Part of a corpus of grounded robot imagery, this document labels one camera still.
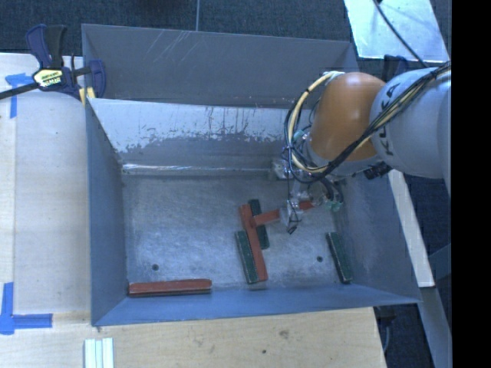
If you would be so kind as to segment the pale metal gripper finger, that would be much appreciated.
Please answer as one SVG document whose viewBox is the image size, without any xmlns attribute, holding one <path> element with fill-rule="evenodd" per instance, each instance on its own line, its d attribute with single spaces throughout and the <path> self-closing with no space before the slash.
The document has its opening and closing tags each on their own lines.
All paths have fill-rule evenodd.
<svg viewBox="0 0 491 368">
<path fill-rule="evenodd" d="M 280 209 L 280 221 L 284 224 L 287 233 L 296 231 L 302 221 L 303 211 L 290 205 Z"/>
<path fill-rule="evenodd" d="M 292 210 L 308 210 L 309 196 L 305 192 L 301 192 L 297 195 L 290 195 L 288 203 Z"/>
</svg>

